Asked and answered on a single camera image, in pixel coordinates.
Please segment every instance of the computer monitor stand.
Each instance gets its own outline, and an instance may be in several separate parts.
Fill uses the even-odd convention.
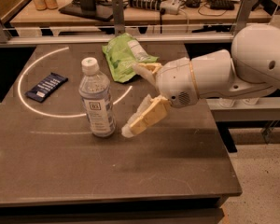
[[[71,3],[59,9],[63,14],[99,21],[110,21],[113,18],[112,6],[97,5],[95,0],[79,0],[79,4]]]

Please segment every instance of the crumpled green package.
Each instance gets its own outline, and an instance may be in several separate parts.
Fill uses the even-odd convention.
[[[130,34],[125,33],[111,39],[103,46],[114,81],[124,83],[136,75],[134,63],[154,63],[158,57],[148,55],[139,42]]]

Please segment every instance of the keyboard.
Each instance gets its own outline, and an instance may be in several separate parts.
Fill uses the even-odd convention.
[[[231,0],[210,0],[210,8],[215,10],[234,10]]]

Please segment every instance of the table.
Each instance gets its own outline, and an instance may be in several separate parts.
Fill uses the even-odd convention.
[[[59,7],[63,7],[72,0],[57,0]],[[235,10],[227,11],[222,16],[214,16],[222,14],[222,11],[202,8],[201,12],[210,16],[204,16],[198,12],[198,8],[186,7],[183,10],[189,17],[189,24],[206,24],[206,23],[234,23],[239,9],[239,4],[235,4]],[[269,22],[271,16],[263,9],[257,8],[251,12],[249,22]],[[159,12],[143,10],[128,7],[124,10],[125,25],[156,25],[160,24]],[[112,25],[110,22],[95,21],[80,17],[61,14],[58,9],[36,11],[33,2],[29,3],[13,20],[10,22],[14,27],[51,27],[51,26],[103,26]],[[187,24],[187,17],[183,13],[178,15],[165,14],[162,16],[163,24]]]
[[[159,56],[161,63],[188,56],[182,43],[142,46]],[[30,207],[36,208],[34,213],[47,210],[52,215],[54,206],[70,212],[75,206],[82,210],[83,204],[103,206],[115,215],[114,210],[122,212],[124,204],[124,210],[140,203],[141,210],[147,211],[152,202],[154,207],[171,206],[162,212],[166,217],[171,211],[177,215],[180,206],[219,207],[228,197],[240,195],[241,186],[205,100],[173,109],[162,122],[126,139],[120,128],[148,93],[157,93],[139,77],[127,84],[112,82],[116,133],[107,139],[90,133],[77,91],[80,61],[96,57],[110,76],[101,47],[37,46],[0,105],[0,210],[4,213],[0,218],[17,213],[15,218],[23,221]],[[50,72],[69,80],[43,104],[24,97]]]

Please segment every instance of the green bag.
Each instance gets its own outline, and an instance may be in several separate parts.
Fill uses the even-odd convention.
[[[134,63],[154,63],[158,57],[148,55],[139,42],[131,35],[119,35],[103,46],[103,53],[107,59],[114,81],[124,83],[136,75],[132,65]]]

